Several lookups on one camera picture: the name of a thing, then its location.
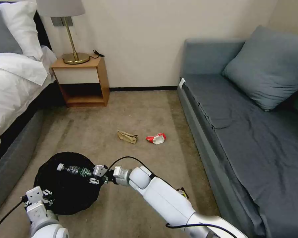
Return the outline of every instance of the sofa armrest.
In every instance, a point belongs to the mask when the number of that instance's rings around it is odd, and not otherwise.
[[[222,74],[238,54],[244,40],[186,39],[180,77],[188,74]]]

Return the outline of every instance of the plastic bottle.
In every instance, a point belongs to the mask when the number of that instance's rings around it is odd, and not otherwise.
[[[59,164],[57,167],[58,171],[67,171],[70,174],[73,175],[79,175],[81,177],[91,177],[92,171],[90,171],[87,168],[84,167],[78,167],[78,166],[65,166],[64,164]]]

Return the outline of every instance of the black trash bag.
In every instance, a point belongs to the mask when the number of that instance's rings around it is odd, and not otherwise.
[[[72,215],[90,207],[97,200],[100,185],[89,183],[89,178],[72,175],[65,171],[58,171],[57,166],[80,166],[91,171],[94,164],[84,155],[74,152],[62,152],[53,155],[38,170],[34,180],[34,187],[51,191],[52,205],[46,208],[58,215]]]

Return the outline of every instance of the floor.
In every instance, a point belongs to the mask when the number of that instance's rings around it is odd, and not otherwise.
[[[119,140],[116,131],[137,134],[138,142]],[[145,140],[164,132],[166,141]],[[94,164],[110,165],[130,155],[144,162],[173,187],[184,187],[193,207],[205,215],[219,211],[176,91],[112,92],[107,107],[57,108],[49,111],[33,160],[0,209],[0,219],[32,188],[38,168],[63,151],[84,154]],[[139,166],[124,160],[125,168]],[[88,209],[59,216],[71,237],[186,237],[165,221],[132,188],[108,184]],[[1,225],[0,237],[26,238],[29,221],[22,207]]]

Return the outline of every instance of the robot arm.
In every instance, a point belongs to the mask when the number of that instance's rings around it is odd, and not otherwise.
[[[159,213],[162,218],[172,226],[183,226],[181,229],[189,237],[199,238],[247,238],[237,228],[218,216],[203,216],[198,214],[187,198],[171,187],[161,178],[156,177],[147,168],[141,166],[134,170],[123,169],[120,166],[111,171],[110,178],[99,176],[104,174],[104,166],[96,166],[93,172],[95,178],[91,183],[99,184],[102,178],[104,183],[113,181],[115,184],[131,186],[138,191],[146,202]],[[46,210],[43,202],[43,193],[40,187],[35,187],[27,193],[31,205],[26,208],[31,220],[31,237],[33,238],[68,238],[68,230],[57,221],[52,211]]]
[[[204,223],[222,227],[237,238],[247,238],[237,228],[218,216],[198,214],[188,199],[161,178],[154,176],[144,166],[132,171],[116,167],[114,177],[118,184],[126,185],[128,182],[171,226]],[[189,237],[216,237],[213,234],[218,237],[232,237],[226,231],[210,226],[188,226],[182,229]]]

